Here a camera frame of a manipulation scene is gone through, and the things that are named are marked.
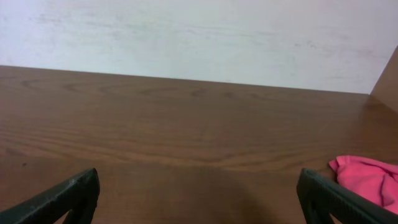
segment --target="wall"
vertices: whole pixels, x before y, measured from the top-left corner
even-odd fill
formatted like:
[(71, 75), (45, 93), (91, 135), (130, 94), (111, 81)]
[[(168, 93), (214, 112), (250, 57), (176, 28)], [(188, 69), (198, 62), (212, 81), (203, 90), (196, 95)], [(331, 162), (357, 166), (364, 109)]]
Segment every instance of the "wall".
[(0, 64), (370, 93), (396, 0), (0, 0)]

